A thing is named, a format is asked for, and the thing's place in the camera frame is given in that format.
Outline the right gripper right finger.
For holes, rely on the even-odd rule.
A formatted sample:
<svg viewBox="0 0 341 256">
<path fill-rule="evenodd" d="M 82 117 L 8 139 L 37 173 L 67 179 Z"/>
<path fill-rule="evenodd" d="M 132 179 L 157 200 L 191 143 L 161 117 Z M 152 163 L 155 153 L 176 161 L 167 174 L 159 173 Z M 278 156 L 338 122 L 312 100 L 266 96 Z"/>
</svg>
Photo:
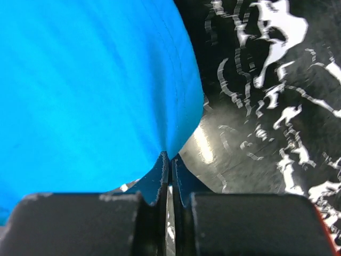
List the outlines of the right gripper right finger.
<svg viewBox="0 0 341 256">
<path fill-rule="evenodd" d="M 293 194 L 219 194 L 171 162 L 177 255 L 332 255 L 320 214 Z"/>
</svg>

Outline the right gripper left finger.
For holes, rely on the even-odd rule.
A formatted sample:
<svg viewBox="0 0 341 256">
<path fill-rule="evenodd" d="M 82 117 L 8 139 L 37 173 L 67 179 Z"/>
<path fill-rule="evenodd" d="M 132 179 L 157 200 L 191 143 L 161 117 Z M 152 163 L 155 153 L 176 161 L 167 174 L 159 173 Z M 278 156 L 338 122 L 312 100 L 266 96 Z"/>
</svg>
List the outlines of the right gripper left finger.
<svg viewBox="0 0 341 256">
<path fill-rule="evenodd" d="M 24 197 L 1 235 L 1 255 L 165 255 L 169 159 L 121 193 Z"/>
</svg>

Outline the blue t shirt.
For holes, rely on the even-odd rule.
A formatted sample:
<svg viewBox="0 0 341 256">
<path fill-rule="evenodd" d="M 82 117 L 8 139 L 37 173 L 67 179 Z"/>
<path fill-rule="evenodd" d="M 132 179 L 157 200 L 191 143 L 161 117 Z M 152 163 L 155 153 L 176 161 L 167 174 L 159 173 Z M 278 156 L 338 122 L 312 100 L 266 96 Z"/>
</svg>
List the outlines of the blue t shirt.
<svg viewBox="0 0 341 256">
<path fill-rule="evenodd" d="M 28 194 L 143 177 L 203 104 L 173 1 L 1 1 L 1 224 Z"/>
</svg>

